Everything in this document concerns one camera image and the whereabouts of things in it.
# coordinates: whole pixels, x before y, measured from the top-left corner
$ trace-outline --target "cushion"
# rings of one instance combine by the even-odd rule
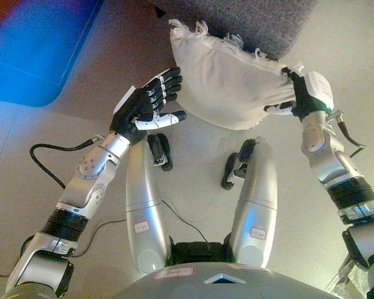
[[[264,106],[295,100],[293,84],[281,72],[286,65],[259,49],[253,54],[241,50],[239,36],[210,36],[205,22],[197,22],[195,32],[177,20],[170,24],[183,76],[177,101],[188,112],[223,128],[247,130],[267,115]]]

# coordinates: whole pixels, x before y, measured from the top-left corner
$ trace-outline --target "silver robot arm segment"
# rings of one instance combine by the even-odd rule
[[[319,74],[300,77],[288,69],[296,96],[292,113],[304,127],[302,152],[312,171],[338,208],[344,224],[353,224],[343,232],[349,254],[360,268],[368,270],[370,291],[374,298],[374,192],[352,159],[345,154],[330,126],[332,93],[329,83]],[[340,115],[336,120],[342,129]]]
[[[120,158],[130,142],[111,132],[79,163],[44,228],[37,232],[14,267],[6,291],[27,282],[47,285],[61,296],[67,289],[72,256],[87,221],[95,214]]]

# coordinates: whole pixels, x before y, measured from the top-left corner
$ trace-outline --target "floor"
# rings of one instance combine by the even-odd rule
[[[106,134],[119,98],[131,84],[142,85],[173,65],[169,27],[143,1],[104,2],[59,98],[43,108],[0,102],[0,273],[9,273],[24,239],[42,228],[61,188],[29,158],[29,147],[46,142],[73,146]],[[331,83],[335,106],[345,112],[351,135],[368,145],[355,161],[374,188],[374,1],[320,0],[302,34],[282,62],[303,61],[306,70]],[[177,103],[167,109],[178,110]],[[248,131],[215,127],[193,115],[162,130],[175,167],[157,171],[163,198],[212,241],[231,229],[239,187],[219,187],[228,154],[245,139],[265,136],[274,146],[279,182],[276,236],[268,268],[324,289],[347,254],[344,225],[327,193],[300,152],[302,126],[292,117],[268,116]],[[346,151],[354,148],[346,144]],[[82,153],[38,152],[64,181]],[[125,218],[125,161],[105,202],[80,240],[83,250],[101,223]],[[200,236],[166,211],[168,230],[178,241]],[[75,272],[69,298],[106,298],[141,275],[133,268],[126,225],[99,230],[90,250],[72,259]],[[0,296],[6,279],[0,278]]]

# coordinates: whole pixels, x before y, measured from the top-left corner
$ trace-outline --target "silver robot leg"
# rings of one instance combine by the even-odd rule
[[[143,274],[163,268],[170,257],[171,245],[154,174],[154,160],[146,140],[129,150],[126,212],[134,266]]]
[[[272,146],[263,137],[247,140],[238,160],[240,163],[236,164],[240,167],[233,175],[243,178],[244,184],[229,245],[236,263],[266,267],[277,214],[277,173]]]

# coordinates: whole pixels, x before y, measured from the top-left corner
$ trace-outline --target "gray fabric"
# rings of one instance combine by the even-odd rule
[[[209,33],[224,37],[239,34],[244,49],[256,47],[278,59],[297,40],[317,0],[149,0],[190,29],[205,20]]]

